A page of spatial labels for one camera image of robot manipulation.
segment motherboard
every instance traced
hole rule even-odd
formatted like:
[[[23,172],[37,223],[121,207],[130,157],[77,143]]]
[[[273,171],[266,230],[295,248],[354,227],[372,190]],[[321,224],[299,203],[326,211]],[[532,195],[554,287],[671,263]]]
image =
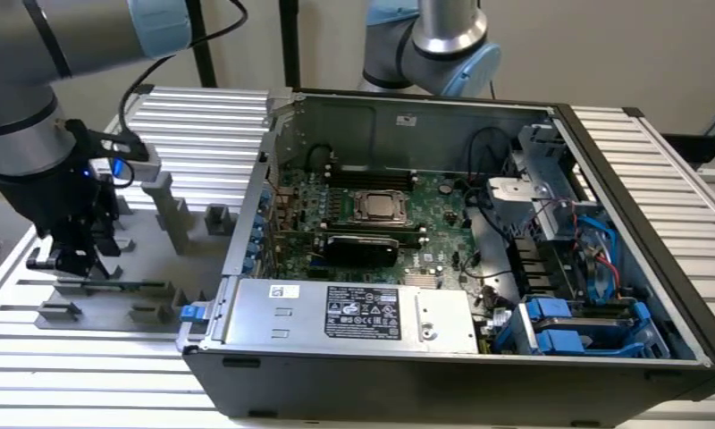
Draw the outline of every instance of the motherboard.
[[[433,172],[282,170],[277,278],[474,293],[458,271],[474,253],[460,183],[462,177]]]

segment green circuit board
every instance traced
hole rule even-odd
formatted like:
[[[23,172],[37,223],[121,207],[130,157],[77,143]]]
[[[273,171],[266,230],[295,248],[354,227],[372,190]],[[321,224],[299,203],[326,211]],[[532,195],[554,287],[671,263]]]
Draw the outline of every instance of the green circuit board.
[[[352,219],[354,193],[361,189],[332,188],[318,177],[301,170],[281,171],[281,186],[295,188],[297,197],[289,203],[289,212],[295,220],[275,234],[279,249],[277,277],[286,280],[388,284],[425,281],[433,285],[436,276],[441,288],[458,289],[460,272],[453,268],[453,254],[464,261],[474,252],[474,242],[470,230],[462,227],[462,191],[452,189],[448,195],[440,193],[440,185],[453,188],[456,179],[422,172],[413,190],[402,192],[409,228],[422,225],[428,242],[420,248],[401,247],[392,267],[344,268],[325,264],[322,256],[313,250],[313,241],[322,219],[334,223],[346,223]]]

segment white wall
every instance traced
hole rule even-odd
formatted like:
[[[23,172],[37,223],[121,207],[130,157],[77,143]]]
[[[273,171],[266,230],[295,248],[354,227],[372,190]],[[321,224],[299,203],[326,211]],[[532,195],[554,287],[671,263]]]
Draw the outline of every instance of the white wall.
[[[237,18],[203,0],[209,29]],[[245,0],[250,21],[211,46],[219,84],[283,84],[277,0]],[[362,68],[366,0],[301,0],[302,85],[354,88]],[[715,0],[485,0],[504,50],[498,98],[633,105],[664,131],[696,132],[715,112]],[[66,111],[97,123],[143,66],[59,87]],[[197,85],[189,54],[151,82]]]

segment warning label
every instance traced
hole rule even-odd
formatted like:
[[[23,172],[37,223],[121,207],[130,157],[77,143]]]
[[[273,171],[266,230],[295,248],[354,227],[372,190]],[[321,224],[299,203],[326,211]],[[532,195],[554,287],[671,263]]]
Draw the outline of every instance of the warning label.
[[[330,338],[401,340],[396,289],[329,286],[325,334]]]

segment sticker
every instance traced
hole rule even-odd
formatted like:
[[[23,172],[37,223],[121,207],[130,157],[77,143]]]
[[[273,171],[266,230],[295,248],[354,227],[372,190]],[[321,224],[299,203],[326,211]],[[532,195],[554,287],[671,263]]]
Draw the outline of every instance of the sticker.
[[[396,125],[400,127],[414,127],[416,126],[416,116],[402,115],[400,114],[396,117]]]
[[[356,340],[401,340],[396,289],[329,286],[325,334]]]
[[[270,298],[298,298],[297,284],[273,284],[270,285]]]

